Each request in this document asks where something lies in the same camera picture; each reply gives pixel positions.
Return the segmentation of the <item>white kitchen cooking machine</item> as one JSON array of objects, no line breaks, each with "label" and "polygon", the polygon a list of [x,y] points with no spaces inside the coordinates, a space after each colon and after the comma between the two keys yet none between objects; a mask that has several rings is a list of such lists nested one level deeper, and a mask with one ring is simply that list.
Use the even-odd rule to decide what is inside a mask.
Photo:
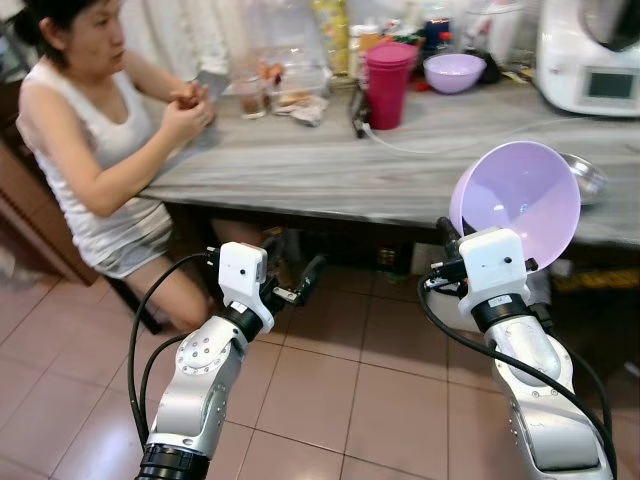
[{"label": "white kitchen cooking machine", "polygon": [[534,84],[567,113],[637,118],[639,0],[541,0]]}]

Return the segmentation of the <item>crumpled beige cloth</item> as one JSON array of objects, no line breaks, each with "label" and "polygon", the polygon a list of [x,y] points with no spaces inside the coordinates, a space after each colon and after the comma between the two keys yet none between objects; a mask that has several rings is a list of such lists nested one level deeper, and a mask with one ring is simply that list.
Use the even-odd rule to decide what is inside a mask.
[{"label": "crumpled beige cloth", "polygon": [[291,116],[297,122],[317,127],[323,123],[325,110],[328,109],[329,101],[323,96],[306,95],[303,97],[292,97],[292,102],[282,104],[275,110],[276,115]]}]

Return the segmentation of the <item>clear drinking glass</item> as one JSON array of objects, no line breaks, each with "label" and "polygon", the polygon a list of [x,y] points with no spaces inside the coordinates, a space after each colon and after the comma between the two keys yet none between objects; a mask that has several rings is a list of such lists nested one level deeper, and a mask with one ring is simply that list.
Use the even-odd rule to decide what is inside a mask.
[{"label": "clear drinking glass", "polygon": [[243,69],[232,77],[229,92],[237,100],[244,119],[257,119],[268,113],[268,81],[269,69],[266,67]]}]

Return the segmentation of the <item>black smartphone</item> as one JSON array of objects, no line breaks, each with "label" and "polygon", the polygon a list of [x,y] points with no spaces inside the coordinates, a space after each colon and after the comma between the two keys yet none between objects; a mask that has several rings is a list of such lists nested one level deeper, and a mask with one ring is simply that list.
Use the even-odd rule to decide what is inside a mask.
[{"label": "black smartphone", "polygon": [[367,96],[365,87],[356,84],[352,88],[351,96],[349,96],[348,116],[357,140],[364,140],[367,137],[370,111],[369,96]]}]

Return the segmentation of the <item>small yellow sauce bottle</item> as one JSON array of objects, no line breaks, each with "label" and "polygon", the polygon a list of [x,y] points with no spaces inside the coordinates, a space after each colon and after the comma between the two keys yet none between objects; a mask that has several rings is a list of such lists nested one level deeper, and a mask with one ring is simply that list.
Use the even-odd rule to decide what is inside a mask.
[{"label": "small yellow sauce bottle", "polygon": [[383,29],[380,26],[349,27],[348,76],[361,77],[364,73],[364,59],[367,51],[381,42]]}]

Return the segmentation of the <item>large purple plastic bowl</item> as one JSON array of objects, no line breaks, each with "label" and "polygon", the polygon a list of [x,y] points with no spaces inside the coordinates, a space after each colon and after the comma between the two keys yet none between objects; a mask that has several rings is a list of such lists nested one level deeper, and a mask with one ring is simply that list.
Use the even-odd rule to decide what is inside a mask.
[{"label": "large purple plastic bowl", "polygon": [[503,143],[477,160],[454,186],[449,219],[466,227],[509,228],[524,252],[548,268],[570,246],[579,227],[581,196],[575,174],[544,143]]}]

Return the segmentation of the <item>yellow cooking oil bottle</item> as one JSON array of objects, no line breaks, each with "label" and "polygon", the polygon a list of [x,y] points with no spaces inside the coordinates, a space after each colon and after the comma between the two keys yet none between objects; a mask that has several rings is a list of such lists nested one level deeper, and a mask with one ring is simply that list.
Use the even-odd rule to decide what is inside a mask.
[{"label": "yellow cooking oil bottle", "polygon": [[323,36],[324,56],[337,76],[349,74],[349,27],[346,0],[310,0]]}]

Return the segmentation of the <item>magenta plastic tumbler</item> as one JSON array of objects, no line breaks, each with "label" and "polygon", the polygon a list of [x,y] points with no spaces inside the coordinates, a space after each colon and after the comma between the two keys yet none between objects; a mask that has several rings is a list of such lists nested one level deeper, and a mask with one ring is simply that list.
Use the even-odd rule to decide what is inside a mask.
[{"label": "magenta plastic tumbler", "polygon": [[419,50],[413,45],[385,42],[371,47],[365,55],[367,100],[370,104],[370,127],[390,131],[401,124],[413,61]]}]

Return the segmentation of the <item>clear plastic egg container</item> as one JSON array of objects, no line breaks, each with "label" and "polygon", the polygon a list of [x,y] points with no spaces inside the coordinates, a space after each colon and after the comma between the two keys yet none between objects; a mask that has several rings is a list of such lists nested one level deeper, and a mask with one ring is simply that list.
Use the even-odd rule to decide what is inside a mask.
[{"label": "clear plastic egg container", "polygon": [[306,61],[261,63],[259,73],[271,113],[293,108],[312,97],[324,99],[328,96],[329,81],[332,78],[328,68]]}]

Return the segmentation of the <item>small purple plastic bowl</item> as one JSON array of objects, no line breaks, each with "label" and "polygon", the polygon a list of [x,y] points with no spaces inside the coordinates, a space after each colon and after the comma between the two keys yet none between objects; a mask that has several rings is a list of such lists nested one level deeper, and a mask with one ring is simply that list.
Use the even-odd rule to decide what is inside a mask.
[{"label": "small purple plastic bowl", "polygon": [[442,52],[422,63],[425,79],[439,93],[460,93],[475,86],[486,69],[479,56],[465,52]]}]

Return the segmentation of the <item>round stainless steel plate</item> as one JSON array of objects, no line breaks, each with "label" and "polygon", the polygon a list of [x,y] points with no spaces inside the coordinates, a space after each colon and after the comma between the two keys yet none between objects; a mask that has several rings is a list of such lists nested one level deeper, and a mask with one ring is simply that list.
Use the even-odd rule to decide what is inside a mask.
[{"label": "round stainless steel plate", "polygon": [[559,154],[570,166],[570,170],[575,175],[577,187],[579,187],[581,205],[588,207],[598,204],[600,196],[609,182],[608,175],[599,166],[591,164],[584,157],[575,154],[561,152]]}]

